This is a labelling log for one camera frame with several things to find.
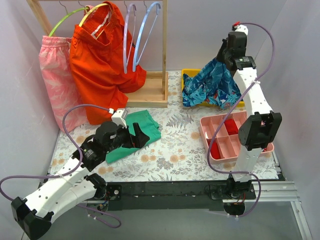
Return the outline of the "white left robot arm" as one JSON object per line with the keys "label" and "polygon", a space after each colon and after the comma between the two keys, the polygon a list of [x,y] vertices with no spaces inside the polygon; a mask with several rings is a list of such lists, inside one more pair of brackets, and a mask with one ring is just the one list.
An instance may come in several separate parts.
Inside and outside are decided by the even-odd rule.
{"label": "white left robot arm", "polygon": [[15,221],[31,240],[38,240],[63,213],[84,200],[103,199],[107,183],[96,173],[106,155],[120,147],[141,149],[149,141],[138,123],[133,123],[134,133],[128,126],[107,121],[95,134],[88,136],[67,163],[53,178],[25,198],[16,197],[11,202]]}

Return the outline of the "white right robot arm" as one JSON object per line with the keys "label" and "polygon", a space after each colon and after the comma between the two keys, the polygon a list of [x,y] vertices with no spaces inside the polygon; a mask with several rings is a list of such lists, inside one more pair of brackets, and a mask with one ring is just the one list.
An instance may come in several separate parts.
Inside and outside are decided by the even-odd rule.
{"label": "white right robot arm", "polygon": [[228,33],[216,56],[233,74],[233,80],[244,101],[247,119],[238,131],[241,144],[234,170],[228,173],[225,183],[209,189],[214,200],[237,199],[253,192],[253,169],[260,154],[274,141],[282,122],[282,115],[274,112],[268,104],[257,76],[257,66],[251,56],[246,55],[248,28],[239,25]]}

